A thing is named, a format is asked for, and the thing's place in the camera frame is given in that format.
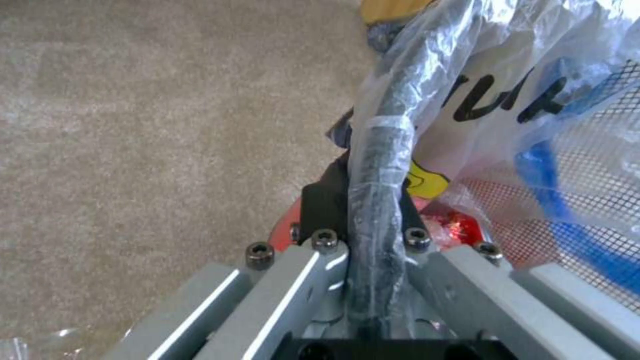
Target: yellow object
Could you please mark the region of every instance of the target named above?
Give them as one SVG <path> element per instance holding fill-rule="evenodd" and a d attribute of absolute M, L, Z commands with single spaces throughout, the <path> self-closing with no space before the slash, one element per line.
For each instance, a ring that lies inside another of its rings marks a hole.
<path fill-rule="evenodd" d="M 411 169 L 406 177 L 411 182 L 407 188 L 409 194 L 423 199 L 433 199 L 449 186 L 449 180 L 446 177 L 424 170 L 415 161 L 411 161 Z"/>
<path fill-rule="evenodd" d="M 363 0 L 360 13 L 368 25 L 414 16 L 434 0 Z"/>

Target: mesh netting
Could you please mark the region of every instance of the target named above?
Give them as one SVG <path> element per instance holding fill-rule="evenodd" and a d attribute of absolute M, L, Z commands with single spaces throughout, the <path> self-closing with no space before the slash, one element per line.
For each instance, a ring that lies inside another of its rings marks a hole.
<path fill-rule="evenodd" d="M 638 314 L 639 83 L 640 66 L 630 62 L 565 109 L 605 110 L 452 186 L 456 202 L 461 194 L 472 201 L 516 267 L 559 263 Z"/>

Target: screw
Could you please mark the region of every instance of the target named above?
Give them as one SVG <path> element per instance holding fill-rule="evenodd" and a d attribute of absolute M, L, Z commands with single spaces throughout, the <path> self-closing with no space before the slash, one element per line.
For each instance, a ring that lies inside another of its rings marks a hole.
<path fill-rule="evenodd" d="M 300 223 L 294 222 L 289 229 L 289 238 L 291 243 L 297 245 L 300 242 Z"/>
<path fill-rule="evenodd" d="M 411 227 L 404 232 L 404 245 L 414 252 L 425 252 L 429 249 L 431 238 L 425 229 Z"/>
<path fill-rule="evenodd" d="M 484 256 L 485 259 L 491 261 L 493 264 L 497 264 L 500 259 L 504 257 L 500 247 L 494 243 L 480 242 L 474 245 L 474 249 L 478 254 Z"/>
<path fill-rule="evenodd" d="M 273 246 L 269 243 L 257 242 L 246 248 L 245 256 L 248 268 L 262 271 L 273 265 L 276 254 Z"/>
<path fill-rule="evenodd" d="M 311 246 L 321 254 L 329 254 L 338 248 L 338 234 L 331 229 L 316 230 L 311 235 Z"/>

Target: hex socket bolt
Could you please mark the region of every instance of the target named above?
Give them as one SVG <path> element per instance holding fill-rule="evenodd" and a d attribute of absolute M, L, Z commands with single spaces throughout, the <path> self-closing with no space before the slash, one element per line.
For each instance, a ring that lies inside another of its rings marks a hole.
<path fill-rule="evenodd" d="M 311 235 L 311 246 L 320 254 L 331 254 L 338 249 L 338 234 L 331 229 L 316 230 Z"/>
<path fill-rule="evenodd" d="M 493 264 L 497 264 L 500 259 L 504 257 L 500 247 L 494 243 L 483 241 L 475 244 L 474 249 L 478 252 L 478 254 L 484 256 L 485 259 L 491 261 Z"/>
<path fill-rule="evenodd" d="M 246 266 L 253 270 L 267 270 L 275 260 L 276 253 L 269 243 L 257 242 L 246 248 Z"/>
<path fill-rule="evenodd" d="M 429 249 L 431 238 L 425 229 L 410 227 L 404 232 L 404 246 L 412 252 L 425 252 Z"/>

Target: red component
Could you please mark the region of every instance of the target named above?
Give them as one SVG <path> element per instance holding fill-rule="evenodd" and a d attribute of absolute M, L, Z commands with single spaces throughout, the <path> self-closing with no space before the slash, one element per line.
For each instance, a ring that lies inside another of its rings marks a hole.
<path fill-rule="evenodd" d="M 449 230 L 452 240 L 470 246 L 483 241 L 482 230 L 474 218 L 457 211 L 447 214 L 446 220 L 439 218 L 440 225 Z"/>

